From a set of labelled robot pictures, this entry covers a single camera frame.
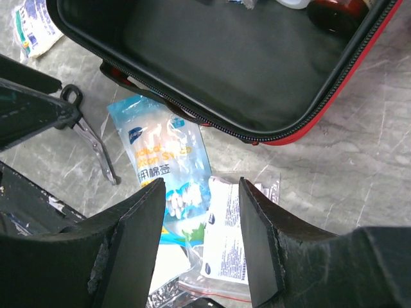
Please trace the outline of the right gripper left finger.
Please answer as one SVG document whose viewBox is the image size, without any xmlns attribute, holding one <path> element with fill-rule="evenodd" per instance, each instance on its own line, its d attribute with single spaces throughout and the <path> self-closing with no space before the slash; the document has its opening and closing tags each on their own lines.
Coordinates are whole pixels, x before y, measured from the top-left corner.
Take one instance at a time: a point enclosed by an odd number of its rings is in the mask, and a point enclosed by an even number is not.
<svg viewBox="0 0 411 308">
<path fill-rule="evenodd" d="M 59 232 L 1 234 L 1 306 L 144 307 L 164 210 L 158 178 Z"/>
</svg>

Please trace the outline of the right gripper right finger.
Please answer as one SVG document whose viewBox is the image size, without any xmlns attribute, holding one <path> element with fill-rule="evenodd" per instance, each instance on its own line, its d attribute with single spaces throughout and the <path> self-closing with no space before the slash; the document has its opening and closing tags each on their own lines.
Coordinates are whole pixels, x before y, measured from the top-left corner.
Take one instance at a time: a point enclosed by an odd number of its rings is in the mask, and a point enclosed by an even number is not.
<svg viewBox="0 0 411 308">
<path fill-rule="evenodd" d="M 409 307 L 410 229 L 360 227 L 336 235 L 239 182 L 253 307 Z"/>
</svg>

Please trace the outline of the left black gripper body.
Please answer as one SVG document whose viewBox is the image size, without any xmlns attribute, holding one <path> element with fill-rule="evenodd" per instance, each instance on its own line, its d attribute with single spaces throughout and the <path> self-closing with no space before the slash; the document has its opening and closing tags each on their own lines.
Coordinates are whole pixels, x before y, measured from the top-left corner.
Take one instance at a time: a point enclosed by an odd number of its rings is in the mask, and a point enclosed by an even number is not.
<svg viewBox="0 0 411 308">
<path fill-rule="evenodd" d="M 1 55 L 1 151 L 80 117 L 62 82 Z"/>
</svg>

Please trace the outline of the black handled scissors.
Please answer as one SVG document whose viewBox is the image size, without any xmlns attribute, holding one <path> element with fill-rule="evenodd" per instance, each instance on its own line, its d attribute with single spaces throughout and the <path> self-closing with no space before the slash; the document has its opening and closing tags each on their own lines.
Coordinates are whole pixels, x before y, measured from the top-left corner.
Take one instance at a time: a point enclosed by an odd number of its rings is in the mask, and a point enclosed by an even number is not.
<svg viewBox="0 0 411 308">
<path fill-rule="evenodd" d="M 108 180 L 112 185 L 119 185 L 120 178 L 115 174 L 114 168 L 112 167 L 112 162 L 109 158 L 109 154 L 107 153 L 107 149 L 103 141 L 89 126 L 87 121 L 84 119 L 82 112 L 80 111 L 80 104 L 83 101 L 83 93 L 81 92 L 81 90 L 76 85 L 66 85 L 60 93 L 60 99 L 72 104 L 79 112 L 79 116 L 70 122 L 58 124 L 55 126 L 55 128 L 57 130 L 70 128 L 74 130 L 83 140 L 88 142 L 88 145 L 97 156 L 104 178 Z"/>
</svg>

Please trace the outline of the white blue pad packet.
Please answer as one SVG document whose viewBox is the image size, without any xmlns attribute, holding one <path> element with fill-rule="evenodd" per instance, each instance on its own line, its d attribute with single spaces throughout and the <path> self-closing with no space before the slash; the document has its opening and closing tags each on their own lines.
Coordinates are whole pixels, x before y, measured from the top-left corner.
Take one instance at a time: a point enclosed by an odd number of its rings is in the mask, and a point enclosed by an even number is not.
<svg viewBox="0 0 411 308">
<path fill-rule="evenodd" d="M 204 229 L 201 274 L 207 278 L 247 285 L 239 185 L 212 176 L 209 189 L 211 200 Z"/>
</svg>

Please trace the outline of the blue cotton swab bag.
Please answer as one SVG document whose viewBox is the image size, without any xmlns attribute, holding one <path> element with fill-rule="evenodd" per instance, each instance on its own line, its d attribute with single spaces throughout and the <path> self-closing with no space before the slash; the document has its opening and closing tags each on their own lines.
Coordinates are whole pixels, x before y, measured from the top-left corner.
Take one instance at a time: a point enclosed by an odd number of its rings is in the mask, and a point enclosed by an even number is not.
<svg viewBox="0 0 411 308">
<path fill-rule="evenodd" d="M 163 104 L 136 95 L 108 106 L 141 187 L 165 183 L 162 244 L 202 244 L 211 166 L 200 128 Z"/>
</svg>

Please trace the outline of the red black medicine bag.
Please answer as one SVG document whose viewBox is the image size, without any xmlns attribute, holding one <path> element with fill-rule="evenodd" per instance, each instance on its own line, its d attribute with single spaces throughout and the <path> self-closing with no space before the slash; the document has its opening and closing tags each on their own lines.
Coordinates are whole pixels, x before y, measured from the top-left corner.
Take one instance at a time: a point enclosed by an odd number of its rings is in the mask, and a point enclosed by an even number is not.
<svg viewBox="0 0 411 308">
<path fill-rule="evenodd" d="M 48 1 L 69 39 L 119 86 L 249 144 L 280 146 L 320 120 L 399 1 L 375 1 L 350 35 L 277 1 Z"/>
</svg>

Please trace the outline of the brown medicine bottle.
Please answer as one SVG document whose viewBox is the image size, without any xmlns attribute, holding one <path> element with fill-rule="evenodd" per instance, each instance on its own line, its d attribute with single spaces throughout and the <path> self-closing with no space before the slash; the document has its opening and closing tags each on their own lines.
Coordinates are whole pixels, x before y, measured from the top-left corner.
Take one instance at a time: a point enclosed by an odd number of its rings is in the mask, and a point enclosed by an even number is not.
<svg viewBox="0 0 411 308">
<path fill-rule="evenodd" d="M 317 27 L 339 35 L 354 33 L 367 16 L 375 1 L 311 1 L 306 10 Z"/>
</svg>

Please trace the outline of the clear zip bag gauze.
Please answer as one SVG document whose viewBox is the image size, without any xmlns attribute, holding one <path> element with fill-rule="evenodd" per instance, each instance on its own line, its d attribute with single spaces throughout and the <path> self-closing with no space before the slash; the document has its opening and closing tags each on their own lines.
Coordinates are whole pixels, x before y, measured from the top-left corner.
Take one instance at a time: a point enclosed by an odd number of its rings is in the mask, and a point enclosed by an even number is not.
<svg viewBox="0 0 411 308">
<path fill-rule="evenodd" d="M 239 185 L 239 174 L 215 175 Z M 194 306 L 194 301 L 211 298 L 224 307 L 250 307 L 248 284 L 207 278 L 201 274 L 206 212 L 200 217 L 198 229 L 183 237 L 183 244 L 159 246 L 147 307 Z"/>
</svg>

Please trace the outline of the white medicine bottle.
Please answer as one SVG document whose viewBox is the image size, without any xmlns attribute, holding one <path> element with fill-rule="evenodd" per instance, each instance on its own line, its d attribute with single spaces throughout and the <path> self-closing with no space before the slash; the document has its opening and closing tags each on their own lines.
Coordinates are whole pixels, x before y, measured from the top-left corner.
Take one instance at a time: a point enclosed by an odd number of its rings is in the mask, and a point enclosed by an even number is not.
<svg viewBox="0 0 411 308">
<path fill-rule="evenodd" d="M 302 10 L 311 3 L 311 0 L 277 0 L 277 2 L 293 10 Z"/>
</svg>

